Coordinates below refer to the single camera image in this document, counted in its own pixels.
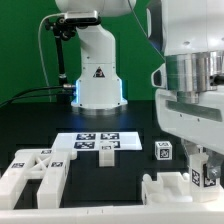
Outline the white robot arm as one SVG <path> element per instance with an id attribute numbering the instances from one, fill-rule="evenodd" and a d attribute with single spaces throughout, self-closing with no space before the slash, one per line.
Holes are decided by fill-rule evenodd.
<path id="1" fill-rule="evenodd" d="M 112 110 L 126 101 L 115 72 L 115 39 L 102 17 L 129 13 L 136 0 L 55 0 L 64 24 L 77 28 L 82 74 L 72 106 Z M 204 174 L 221 175 L 224 162 L 224 0 L 151 0 L 147 38 L 164 54 L 151 76 L 161 129 L 183 139 L 188 153 L 206 148 Z"/>

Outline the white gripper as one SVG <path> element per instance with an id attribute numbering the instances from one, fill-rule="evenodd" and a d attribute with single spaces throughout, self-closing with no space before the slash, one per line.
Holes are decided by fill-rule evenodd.
<path id="1" fill-rule="evenodd" d="M 224 162 L 224 88 L 201 93 L 198 104 L 180 103 L 171 91 L 157 89 L 155 102 L 160 128 L 182 138 L 187 163 L 191 155 L 203 153 L 203 147 L 213 150 L 206 152 L 206 177 L 220 178 Z"/>

